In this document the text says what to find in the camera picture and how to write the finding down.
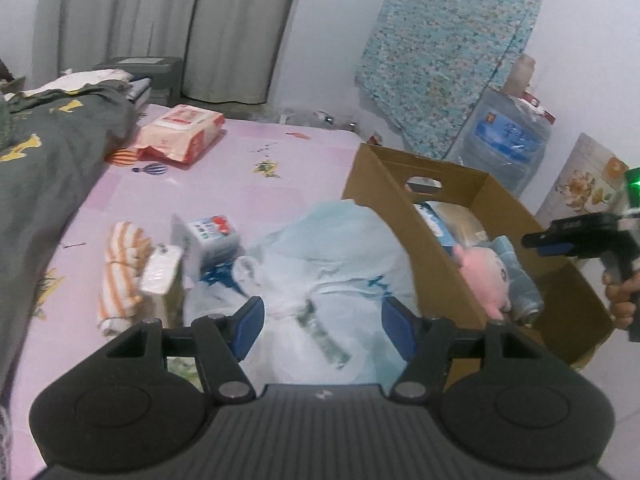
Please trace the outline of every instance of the white wall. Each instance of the white wall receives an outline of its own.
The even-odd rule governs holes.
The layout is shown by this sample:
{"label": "white wall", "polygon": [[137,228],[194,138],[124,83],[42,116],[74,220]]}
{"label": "white wall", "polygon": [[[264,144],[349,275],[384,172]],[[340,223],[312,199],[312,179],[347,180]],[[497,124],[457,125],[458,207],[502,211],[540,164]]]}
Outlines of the white wall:
{"label": "white wall", "polygon": [[274,108],[354,114],[361,125],[402,148],[354,84],[356,67],[383,0],[296,0],[271,85]]}
{"label": "white wall", "polygon": [[640,0],[543,0],[526,52],[558,120],[525,205],[538,209],[581,132],[640,166]]}
{"label": "white wall", "polygon": [[0,59],[14,77],[27,77],[25,88],[29,88],[31,79],[33,25],[37,5],[38,0],[0,0]]}

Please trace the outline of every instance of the pink bed sheet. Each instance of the pink bed sheet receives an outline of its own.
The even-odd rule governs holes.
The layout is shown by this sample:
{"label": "pink bed sheet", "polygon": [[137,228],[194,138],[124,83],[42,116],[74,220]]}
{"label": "pink bed sheet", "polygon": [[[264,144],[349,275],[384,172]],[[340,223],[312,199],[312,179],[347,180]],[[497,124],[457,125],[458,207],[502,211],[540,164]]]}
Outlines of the pink bed sheet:
{"label": "pink bed sheet", "polygon": [[[138,123],[164,111],[149,105]],[[248,245],[313,203],[339,199],[361,143],[351,132],[250,121],[228,120],[225,130],[188,170],[169,167],[153,175],[131,171],[145,163],[110,166],[70,224],[49,266],[53,287],[34,313],[15,375],[12,480],[31,479],[45,466],[28,424],[35,397],[106,342],[96,326],[96,301],[111,224],[134,222],[158,243],[169,241],[173,213],[184,219],[224,214]],[[265,161],[276,166],[255,171]]]}

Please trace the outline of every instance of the yellow pattern on blanket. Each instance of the yellow pattern on blanket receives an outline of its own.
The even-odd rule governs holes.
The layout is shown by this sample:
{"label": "yellow pattern on blanket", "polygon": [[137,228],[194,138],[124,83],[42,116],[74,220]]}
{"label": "yellow pattern on blanket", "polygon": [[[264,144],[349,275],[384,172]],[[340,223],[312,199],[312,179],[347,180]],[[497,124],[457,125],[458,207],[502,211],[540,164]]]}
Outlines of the yellow pattern on blanket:
{"label": "yellow pattern on blanket", "polygon": [[27,156],[26,153],[23,153],[25,149],[39,148],[40,146],[42,146],[40,137],[36,134],[31,134],[29,139],[12,147],[6,155],[0,155],[0,162],[8,162],[9,160],[15,160],[16,158],[23,158],[24,156]]}
{"label": "yellow pattern on blanket", "polygon": [[66,105],[61,106],[60,108],[58,108],[58,110],[60,110],[61,112],[66,112],[68,114],[70,114],[73,111],[73,108],[79,108],[83,106],[83,104],[78,101],[78,99],[74,99],[73,101],[69,102]]}

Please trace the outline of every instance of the plastic bag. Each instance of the plastic bag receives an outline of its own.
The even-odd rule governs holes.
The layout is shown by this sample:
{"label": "plastic bag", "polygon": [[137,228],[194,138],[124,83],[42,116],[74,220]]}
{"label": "plastic bag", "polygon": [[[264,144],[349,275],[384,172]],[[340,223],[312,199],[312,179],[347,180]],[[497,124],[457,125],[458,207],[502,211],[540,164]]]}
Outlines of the plastic bag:
{"label": "plastic bag", "polygon": [[489,240],[484,227],[471,209],[447,202],[428,202],[428,204],[463,248],[468,249]]}
{"label": "plastic bag", "polygon": [[221,283],[209,285],[206,282],[197,282],[185,297],[182,308],[183,324],[191,326],[195,319],[209,314],[232,316],[247,299]]}
{"label": "plastic bag", "polygon": [[234,265],[265,305],[262,333],[242,369],[266,383],[389,388],[404,361],[382,329],[382,299],[416,312],[409,257],[391,229],[351,200],[323,203],[249,248]]}

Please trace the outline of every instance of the stuffed animal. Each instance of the stuffed animal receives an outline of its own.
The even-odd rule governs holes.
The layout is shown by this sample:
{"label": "stuffed animal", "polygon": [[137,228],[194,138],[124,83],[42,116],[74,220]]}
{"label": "stuffed animal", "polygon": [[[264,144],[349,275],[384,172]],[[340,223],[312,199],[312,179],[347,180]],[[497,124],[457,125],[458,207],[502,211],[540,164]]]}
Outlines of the stuffed animal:
{"label": "stuffed animal", "polygon": [[453,257],[480,305],[491,319],[510,309],[509,275],[498,254],[488,247],[453,248]]}

